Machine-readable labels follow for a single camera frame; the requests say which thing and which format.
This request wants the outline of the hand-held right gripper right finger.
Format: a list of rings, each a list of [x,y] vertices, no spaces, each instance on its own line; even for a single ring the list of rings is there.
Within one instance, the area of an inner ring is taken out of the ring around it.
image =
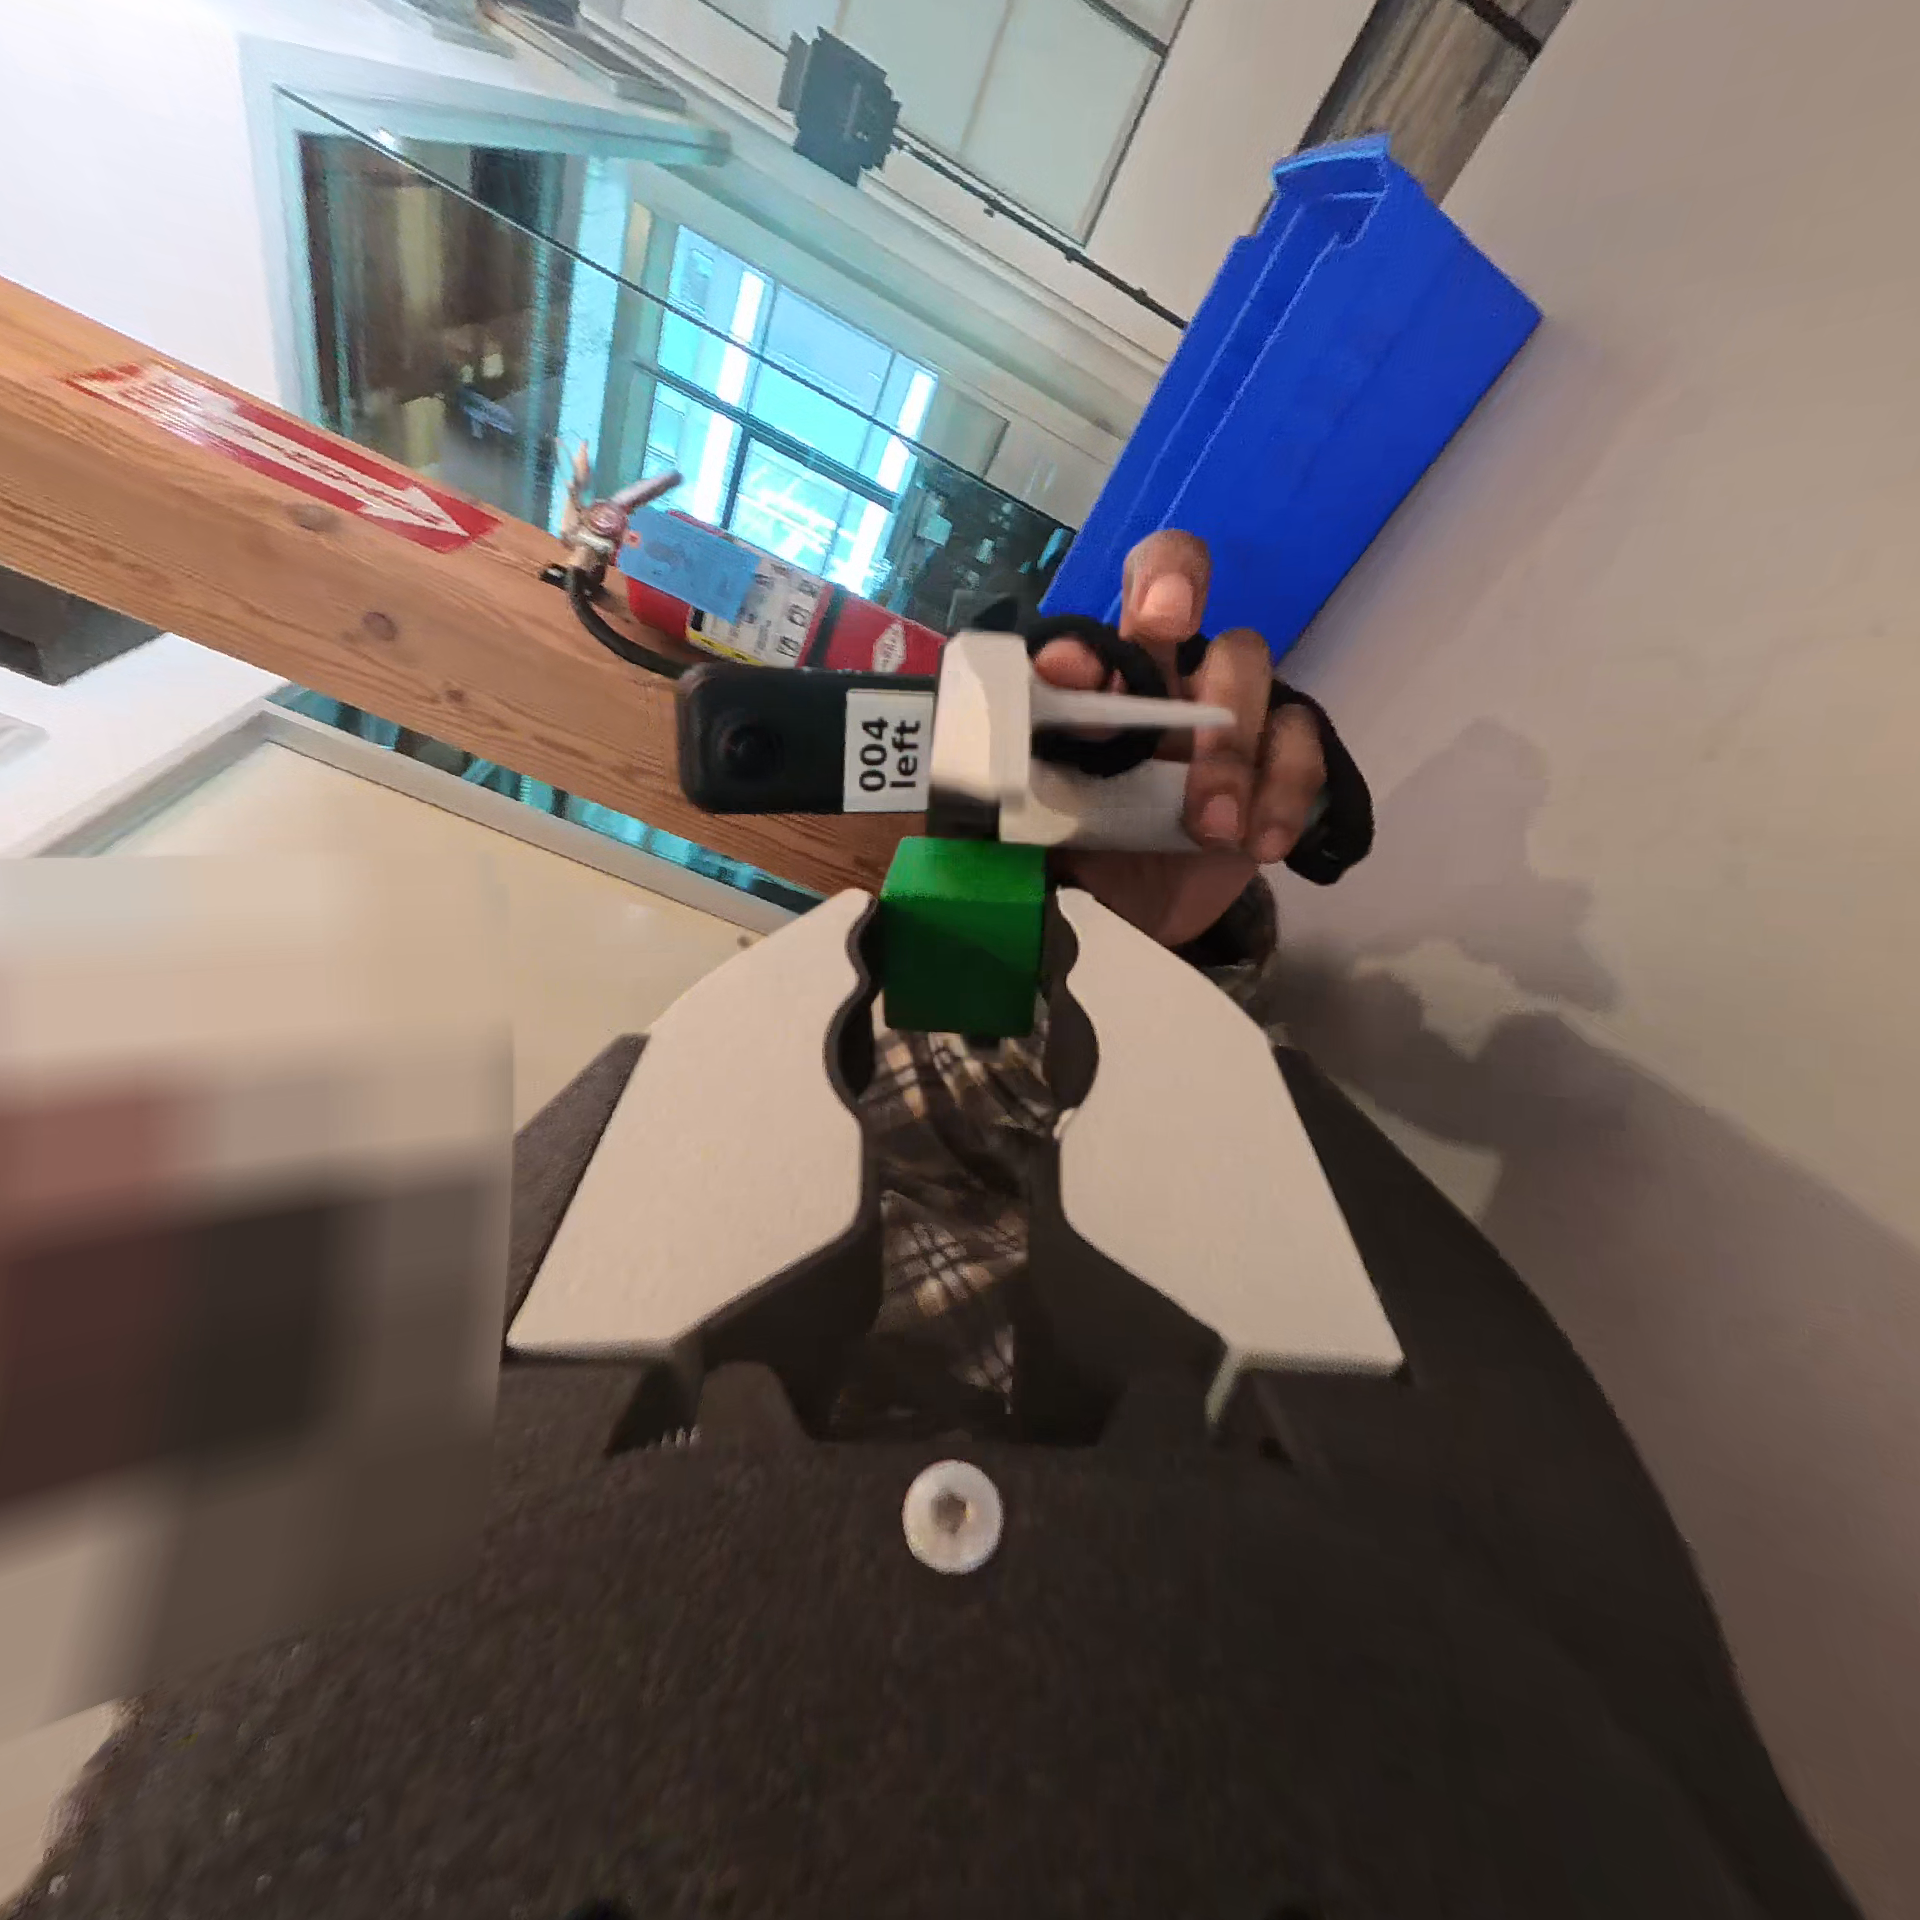
[[[1403,1352],[1262,1026],[1078,889],[1046,909],[1034,1301],[1086,1381],[1389,1378]]]

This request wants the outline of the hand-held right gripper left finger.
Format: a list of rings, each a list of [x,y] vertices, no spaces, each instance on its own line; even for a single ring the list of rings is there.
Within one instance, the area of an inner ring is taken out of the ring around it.
[[[862,1200],[830,1041],[865,1026],[842,892],[738,951],[650,1026],[506,1328],[521,1360],[663,1359],[841,1241]]]

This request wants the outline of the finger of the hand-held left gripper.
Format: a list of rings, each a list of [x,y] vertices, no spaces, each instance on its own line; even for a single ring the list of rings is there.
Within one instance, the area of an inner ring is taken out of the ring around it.
[[[927,751],[927,832],[1000,847],[1186,847],[1184,770],[1162,733],[1222,729],[1229,708],[1041,681],[1009,634],[965,631],[943,650]],[[1034,754],[1041,732],[1098,732],[1144,757],[1087,775]]]

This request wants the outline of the green wooden cube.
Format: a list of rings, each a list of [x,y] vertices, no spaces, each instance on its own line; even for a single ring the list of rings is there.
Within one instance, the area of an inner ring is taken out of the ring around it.
[[[903,1035],[1026,1041],[1040,1009],[1046,852],[905,836],[879,887],[879,1012]]]

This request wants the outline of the blue plastic bin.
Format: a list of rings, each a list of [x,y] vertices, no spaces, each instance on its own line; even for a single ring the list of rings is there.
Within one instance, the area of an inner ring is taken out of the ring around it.
[[[1282,160],[1041,599],[1109,624],[1160,530],[1210,562],[1201,634],[1285,658],[1543,323],[1389,151]]]

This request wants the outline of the person's left hand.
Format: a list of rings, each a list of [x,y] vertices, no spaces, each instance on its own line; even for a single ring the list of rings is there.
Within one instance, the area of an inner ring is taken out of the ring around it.
[[[1222,727],[1169,736],[1162,757],[1186,759],[1178,855],[1078,851],[1056,858],[1061,884],[1093,895],[1146,938],[1176,949],[1209,932],[1264,869],[1282,864],[1306,829],[1325,785],[1312,714],[1272,708],[1272,663],[1254,631],[1218,631],[1192,673],[1181,644],[1199,634],[1210,562],[1186,533],[1154,533],[1121,565],[1123,640],[1157,663],[1169,698],[1226,712]]]

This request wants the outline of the thin black stand pole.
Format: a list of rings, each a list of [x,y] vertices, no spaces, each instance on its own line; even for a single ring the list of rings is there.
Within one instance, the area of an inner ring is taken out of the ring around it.
[[[915,139],[909,133],[891,133],[889,153],[905,156],[915,164],[926,168],[936,178],[945,180],[960,194],[969,196],[973,203],[982,208],[986,218],[1000,219],[1002,224],[1026,234],[1029,237],[1041,242],[1043,250],[1063,258],[1067,266],[1077,267],[1101,281],[1104,285],[1112,289],[1119,298],[1129,305],[1142,309],[1142,313],[1184,331],[1189,328],[1189,319],[1175,313],[1160,300],[1152,298],[1144,289],[1118,277],[1112,271],[1096,263],[1087,252],[1082,252],[1074,240],[1064,234],[1037,223],[1026,211],[1021,211],[1014,202],[1005,199],[998,191],[981,183],[971,172],[952,162],[951,159],[941,156],[938,151],[930,149],[926,141]]]

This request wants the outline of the red arrow sign sticker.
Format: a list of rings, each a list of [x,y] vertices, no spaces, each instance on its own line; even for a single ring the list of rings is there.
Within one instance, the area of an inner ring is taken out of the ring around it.
[[[491,538],[499,524],[488,508],[442,491],[370,448],[214,388],[195,372],[136,361],[82,371],[63,385],[429,553],[456,553]]]

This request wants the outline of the black junction box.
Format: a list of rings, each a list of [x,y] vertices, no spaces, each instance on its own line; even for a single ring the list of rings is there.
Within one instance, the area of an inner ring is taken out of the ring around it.
[[[882,69],[825,29],[789,40],[777,108],[795,123],[792,151],[842,185],[896,149],[899,104]]]

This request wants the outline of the large frosted window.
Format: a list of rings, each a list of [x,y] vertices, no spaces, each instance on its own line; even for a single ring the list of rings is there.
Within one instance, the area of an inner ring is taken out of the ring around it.
[[[896,153],[992,215],[1082,250],[1167,65],[1186,3],[582,5],[759,112],[827,34],[898,101]]]

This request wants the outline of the black wall speaker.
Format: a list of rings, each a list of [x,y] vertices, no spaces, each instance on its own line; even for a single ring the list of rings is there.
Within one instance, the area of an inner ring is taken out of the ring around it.
[[[2,667],[27,681],[65,685],[158,636],[152,624],[2,569]]]

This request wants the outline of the grey wooden post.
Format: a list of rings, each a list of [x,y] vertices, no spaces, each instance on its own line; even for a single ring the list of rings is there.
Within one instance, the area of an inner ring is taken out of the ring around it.
[[[1378,3],[1302,146],[1386,138],[1440,202],[1511,104],[1570,3]]]

